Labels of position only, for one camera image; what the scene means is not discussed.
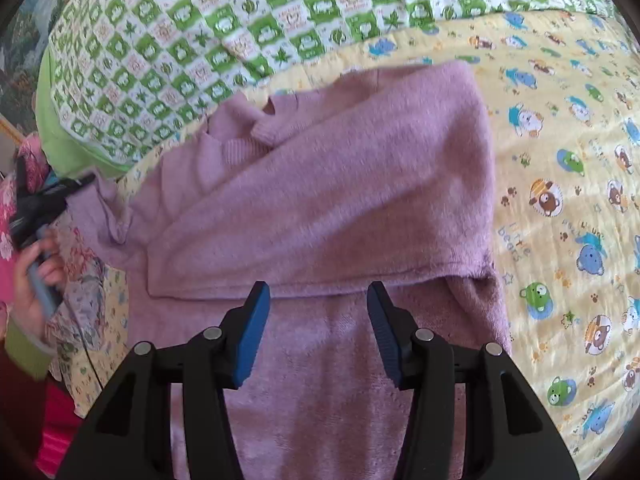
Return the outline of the green sleeve left forearm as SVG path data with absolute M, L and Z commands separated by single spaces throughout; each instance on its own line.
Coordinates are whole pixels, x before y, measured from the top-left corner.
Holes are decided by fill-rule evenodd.
M 46 378 L 49 366 L 56 355 L 55 348 L 25 332 L 13 318 L 9 318 L 4 348 L 12 362 L 35 380 Z

